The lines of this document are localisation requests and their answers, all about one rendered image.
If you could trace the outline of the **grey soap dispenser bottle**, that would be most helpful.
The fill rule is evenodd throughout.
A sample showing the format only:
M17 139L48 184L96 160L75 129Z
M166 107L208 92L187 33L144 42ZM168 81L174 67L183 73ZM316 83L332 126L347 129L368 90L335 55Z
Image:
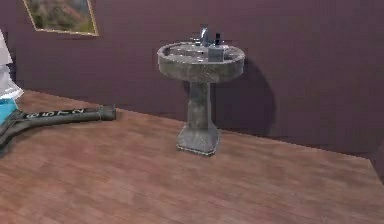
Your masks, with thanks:
M215 38L208 47L208 61L209 62L223 62L224 61L224 48L221 46L221 34L216 33Z

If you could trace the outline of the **silver sink faucet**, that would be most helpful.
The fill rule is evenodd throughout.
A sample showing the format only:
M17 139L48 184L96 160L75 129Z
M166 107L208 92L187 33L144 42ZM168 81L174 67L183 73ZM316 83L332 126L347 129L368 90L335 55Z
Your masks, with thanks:
M192 38L191 42L195 46L208 47L210 45L208 28L203 27L200 31L199 37L198 38Z

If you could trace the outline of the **gold framed landscape picture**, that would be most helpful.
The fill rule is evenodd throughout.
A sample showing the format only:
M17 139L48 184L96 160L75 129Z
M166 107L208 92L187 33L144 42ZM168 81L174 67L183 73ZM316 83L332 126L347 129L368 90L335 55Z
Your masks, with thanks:
M23 0L36 31L98 36L91 0Z

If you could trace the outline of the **blue cloth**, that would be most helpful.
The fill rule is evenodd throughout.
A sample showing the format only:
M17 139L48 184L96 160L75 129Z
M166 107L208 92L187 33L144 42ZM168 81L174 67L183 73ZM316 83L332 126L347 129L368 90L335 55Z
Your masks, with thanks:
M0 125L10 121L18 110L18 106L13 98L0 99Z

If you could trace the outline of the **grey stone pedestal sink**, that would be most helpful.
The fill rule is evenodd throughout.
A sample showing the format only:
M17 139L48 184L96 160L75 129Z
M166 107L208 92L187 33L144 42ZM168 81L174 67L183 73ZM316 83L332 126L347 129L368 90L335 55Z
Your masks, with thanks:
M224 48L223 62L208 61L208 47L192 42L162 46L158 52L159 71L167 77L189 83L187 122L177 136L180 150L211 156L219 143L218 129L211 118L211 84L229 82L243 74L245 53Z

